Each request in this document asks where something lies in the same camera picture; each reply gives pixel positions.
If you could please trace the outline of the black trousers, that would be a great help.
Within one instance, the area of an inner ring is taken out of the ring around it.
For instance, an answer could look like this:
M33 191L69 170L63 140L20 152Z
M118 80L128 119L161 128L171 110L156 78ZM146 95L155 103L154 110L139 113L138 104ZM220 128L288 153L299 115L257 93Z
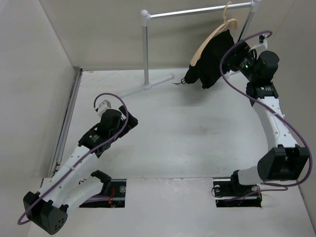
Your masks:
M203 89L209 89L221 77L220 61L234 45L230 30L225 30L212 38L203 49L195 65L190 65L184 82L192 84L200 80Z

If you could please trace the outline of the beige plastic hanger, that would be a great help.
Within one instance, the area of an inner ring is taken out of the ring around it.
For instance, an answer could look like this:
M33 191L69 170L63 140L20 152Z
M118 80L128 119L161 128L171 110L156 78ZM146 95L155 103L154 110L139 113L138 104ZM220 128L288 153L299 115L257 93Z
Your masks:
M238 28L238 21L234 18L228 19L226 18L226 11L228 6L232 2L228 2L224 8L223 11L223 23L217 27L205 40L204 42L200 45L200 47L197 49L195 52L194 56L192 57L190 61L190 66L195 66L197 61L201 58L201 54L203 50L206 48L207 44L217 35L220 33L224 32L225 30L235 30Z

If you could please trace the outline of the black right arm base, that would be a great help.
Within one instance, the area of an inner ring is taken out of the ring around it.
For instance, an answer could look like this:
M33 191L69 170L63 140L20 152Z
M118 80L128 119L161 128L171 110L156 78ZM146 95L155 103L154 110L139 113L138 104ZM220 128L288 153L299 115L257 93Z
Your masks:
M261 207L262 195L258 185L234 186L230 178L213 179L211 194L217 208Z

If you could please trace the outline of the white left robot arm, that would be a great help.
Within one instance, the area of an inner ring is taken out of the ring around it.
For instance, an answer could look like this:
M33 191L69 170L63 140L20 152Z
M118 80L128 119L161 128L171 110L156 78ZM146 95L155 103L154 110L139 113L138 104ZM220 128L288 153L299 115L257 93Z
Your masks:
M96 168L99 157L113 142L138 125L126 106L96 109L100 121L78 141L73 153L56 174L35 193L23 197L25 216L50 235L64 226L69 213L94 195L107 196L111 177Z

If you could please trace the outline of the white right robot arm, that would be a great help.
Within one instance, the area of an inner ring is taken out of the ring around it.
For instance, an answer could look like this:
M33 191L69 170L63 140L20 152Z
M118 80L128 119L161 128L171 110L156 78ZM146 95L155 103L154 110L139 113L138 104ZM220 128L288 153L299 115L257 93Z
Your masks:
M265 184L280 186L281 181L291 181L292 186L305 182L311 173L311 150L302 135L285 120L279 105L279 95L272 79L278 69L279 57L265 50L259 56L244 40L236 43L224 55L222 62L230 70L241 72L247 79L247 97L264 130L268 152L256 166L237 170L232 175L229 190L241 195L247 185Z

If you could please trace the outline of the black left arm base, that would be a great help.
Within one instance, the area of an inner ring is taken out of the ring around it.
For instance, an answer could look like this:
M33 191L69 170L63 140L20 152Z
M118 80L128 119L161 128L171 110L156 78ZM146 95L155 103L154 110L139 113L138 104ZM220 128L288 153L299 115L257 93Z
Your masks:
M110 187L93 195L80 208L124 208L126 196L126 179L113 179Z

